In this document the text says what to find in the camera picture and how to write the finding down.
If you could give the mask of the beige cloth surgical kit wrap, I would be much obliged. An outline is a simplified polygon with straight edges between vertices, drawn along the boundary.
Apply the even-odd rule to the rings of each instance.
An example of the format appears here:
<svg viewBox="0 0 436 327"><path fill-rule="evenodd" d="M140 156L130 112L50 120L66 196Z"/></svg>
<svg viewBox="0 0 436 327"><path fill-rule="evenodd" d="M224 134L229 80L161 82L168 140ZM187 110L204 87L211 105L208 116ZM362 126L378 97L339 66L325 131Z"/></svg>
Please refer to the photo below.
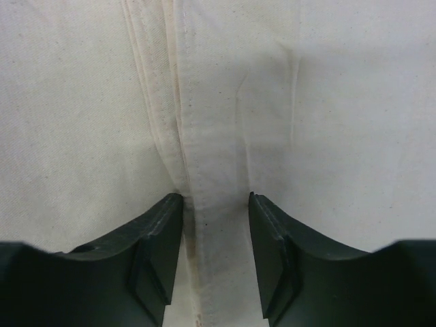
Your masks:
<svg viewBox="0 0 436 327"><path fill-rule="evenodd" d="M186 200L166 326L265 326L248 198L364 251L435 237L434 1L2 1L1 239Z"/></svg>

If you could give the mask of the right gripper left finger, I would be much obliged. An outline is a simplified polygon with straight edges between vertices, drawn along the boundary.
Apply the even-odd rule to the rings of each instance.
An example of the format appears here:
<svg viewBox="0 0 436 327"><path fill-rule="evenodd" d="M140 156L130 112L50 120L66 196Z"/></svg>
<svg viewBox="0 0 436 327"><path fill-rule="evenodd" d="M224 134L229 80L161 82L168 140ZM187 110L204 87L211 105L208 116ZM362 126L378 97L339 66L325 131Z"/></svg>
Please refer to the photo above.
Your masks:
<svg viewBox="0 0 436 327"><path fill-rule="evenodd" d="M1 243L2 326L161 326L171 303L183 197L63 253Z"/></svg>

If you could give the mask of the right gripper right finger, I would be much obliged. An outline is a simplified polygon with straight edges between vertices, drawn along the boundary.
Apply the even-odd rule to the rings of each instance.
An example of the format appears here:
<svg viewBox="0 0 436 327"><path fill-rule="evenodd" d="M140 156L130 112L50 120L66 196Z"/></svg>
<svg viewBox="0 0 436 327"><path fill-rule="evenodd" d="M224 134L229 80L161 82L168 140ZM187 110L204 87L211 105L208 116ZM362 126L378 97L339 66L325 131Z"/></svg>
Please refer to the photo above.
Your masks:
<svg viewBox="0 0 436 327"><path fill-rule="evenodd" d="M435 241L373 253L337 242L249 197L262 314L271 326L434 326Z"/></svg>

